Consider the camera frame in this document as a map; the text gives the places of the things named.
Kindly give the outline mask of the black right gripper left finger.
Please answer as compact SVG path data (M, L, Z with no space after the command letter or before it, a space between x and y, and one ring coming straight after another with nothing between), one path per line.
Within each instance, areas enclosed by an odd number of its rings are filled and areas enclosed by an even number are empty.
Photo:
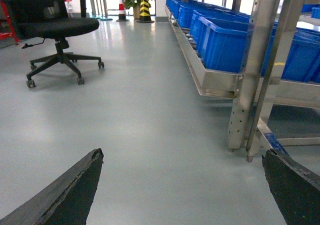
M30 200L0 219L2 225L85 225L104 154L93 149Z

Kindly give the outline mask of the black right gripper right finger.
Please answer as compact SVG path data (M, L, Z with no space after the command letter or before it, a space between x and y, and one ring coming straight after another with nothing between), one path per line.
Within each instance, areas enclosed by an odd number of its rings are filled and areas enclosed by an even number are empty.
M320 176L287 154L268 150L262 157L270 192L288 225L320 223Z

